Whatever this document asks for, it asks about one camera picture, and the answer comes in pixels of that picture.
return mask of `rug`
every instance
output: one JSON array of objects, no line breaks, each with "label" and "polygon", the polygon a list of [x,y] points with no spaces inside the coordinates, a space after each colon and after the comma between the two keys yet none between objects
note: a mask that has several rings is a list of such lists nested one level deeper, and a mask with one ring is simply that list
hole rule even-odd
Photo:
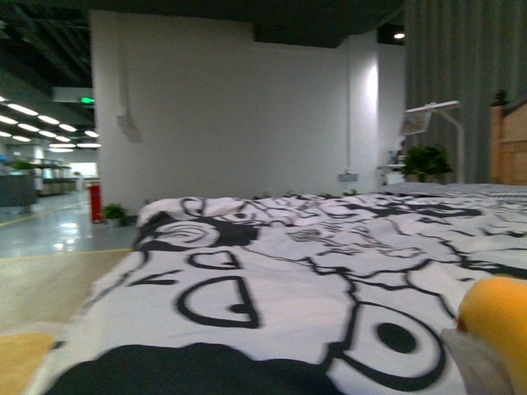
[{"label": "rug", "polygon": [[0,337],[0,395],[19,395],[54,344],[48,333]]},{"label": "rug", "polygon": [[129,249],[0,259],[0,333],[29,323],[67,323],[93,281]]}]

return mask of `electrical box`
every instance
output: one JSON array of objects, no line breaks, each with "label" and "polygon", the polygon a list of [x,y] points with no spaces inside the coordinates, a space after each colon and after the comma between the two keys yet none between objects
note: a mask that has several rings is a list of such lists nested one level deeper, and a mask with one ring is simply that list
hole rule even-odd
[{"label": "electrical box", "polygon": [[338,175],[338,181],[341,183],[354,183],[359,180],[357,173],[342,173]]}]

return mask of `ceiling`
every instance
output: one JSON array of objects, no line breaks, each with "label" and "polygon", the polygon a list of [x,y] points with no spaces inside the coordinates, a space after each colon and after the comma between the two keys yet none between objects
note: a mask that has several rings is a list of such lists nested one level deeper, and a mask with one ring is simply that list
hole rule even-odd
[{"label": "ceiling", "polygon": [[[91,87],[89,10],[251,22],[258,42],[335,48],[349,35],[403,24],[404,0],[0,0],[0,96],[68,123],[41,123],[0,102],[0,115],[72,140],[94,128],[93,108],[52,101],[56,86]],[[0,130],[34,137],[16,125]]]}]

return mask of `white lamp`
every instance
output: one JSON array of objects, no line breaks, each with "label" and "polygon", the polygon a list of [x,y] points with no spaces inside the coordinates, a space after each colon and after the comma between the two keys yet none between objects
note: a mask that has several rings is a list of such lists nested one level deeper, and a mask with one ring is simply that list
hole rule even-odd
[{"label": "white lamp", "polygon": [[457,182],[464,183],[464,127],[446,112],[448,109],[457,109],[461,107],[459,100],[446,101],[445,103],[430,103],[416,109],[407,109],[404,111],[404,121],[401,127],[401,134],[409,136],[411,134],[423,133],[428,130],[431,113],[439,113],[451,122],[458,133],[458,159],[457,159]]}]

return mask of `green exit sign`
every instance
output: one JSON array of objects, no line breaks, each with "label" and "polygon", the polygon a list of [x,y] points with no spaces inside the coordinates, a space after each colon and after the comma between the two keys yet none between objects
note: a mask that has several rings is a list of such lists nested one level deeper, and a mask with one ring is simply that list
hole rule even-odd
[{"label": "green exit sign", "polygon": [[84,105],[94,105],[96,100],[93,97],[83,96],[81,97],[81,103]]}]

